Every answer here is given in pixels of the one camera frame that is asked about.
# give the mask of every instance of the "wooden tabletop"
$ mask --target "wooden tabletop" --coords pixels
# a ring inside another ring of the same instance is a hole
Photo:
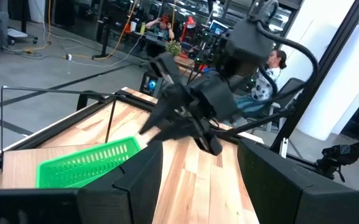
[[[150,96],[126,89],[146,100]],[[35,168],[47,159],[103,143],[111,105],[47,141],[42,149],[10,151],[4,156],[2,186],[32,188]],[[135,136],[141,147],[159,130],[142,136],[139,129],[148,113],[117,101],[109,141]],[[258,140],[258,137],[246,134]],[[213,156],[201,151],[192,138],[164,142],[159,199],[153,223],[258,223],[241,179],[237,145],[220,141],[223,151]]]

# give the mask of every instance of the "black stand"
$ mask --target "black stand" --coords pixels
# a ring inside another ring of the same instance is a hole
[[[27,9],[29,8],[29,0],[23,0],[22,1],[22,20],[21,20],[21,31],[25,34],[27,34],[27,37],[11,37],[8,35],[8,43],[10,45],[14,45],[15,44],[15,40],[18,38],[30,38],[32,39],[32,43],[33,44],[37,44],[38,43],[38,37],[28,34],[27,33]]]
[[[100,23],[102,23],[103,25],[103,30],[105,31],[105,35],[103,36],[103,46],[102,46],[102,52],[99,55],[94,55],[92,56],[92,60],[95,58],[103,58],[108,56],[106,54],[106,48],[107,48],[107,42],[109,41],[109,33],[110,33],[110,25],[108,24],[108,17],[104,17],[103,21],[100,21]]]

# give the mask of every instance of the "orange object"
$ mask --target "orange object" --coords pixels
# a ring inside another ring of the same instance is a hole
[[[185,23],[185,27],[182,31],[182,35],[180,36],[179,40],[181,42],[184,41],[187,29],[193,29],[194,27],[196,27],[196,22],[194,21],[192,16],[189,16],[187,18],[187,22]]]
[[[182,51],[182,53],[180,53],[179,57],[181,57],[181,58],[189,58],[187,56],[187,54],[184,53],[184,51]]]
[[[130,26],[129,24],[126,24],[126,25],[125,25],[125,30],[124,30],[124,32],[125,32],[126,34],[129,34],[129,33],[131,32],[131,26]]]
[[[192,16],[189,16],[189,18],[187,19],[186,27],[189,29],[193,29],[194,27],[196,27],[196,22],[194,21]]]
[[[204,72],[204,69],[208,68],[208,65],[200,65],[199,70]]]

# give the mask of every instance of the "woman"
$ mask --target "woman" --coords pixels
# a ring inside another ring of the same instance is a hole
[[[282,50],[273,50],[268,58],[268,69],[266,73],[276,82],[279,78],[281,70],[286,68],[287,55]],[[258,72],[258,77],[255,82],[255,87],[251,90],[251,93],[246,96],[235,95],[235,101],[237,107],[242,108],[250,103],[256,101],[268,100],[272,97],[273,89],[271,84],[266,78]],[[245,113],[250,113],[261,109],[264,105],[257,105],[243,109]]]

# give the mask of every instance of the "green plastic basket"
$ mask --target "green plastic basket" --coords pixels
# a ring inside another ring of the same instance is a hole
[[[139,152],[134,137],[101,144],[44,161],[37,167],[37,188],[81,188]]]

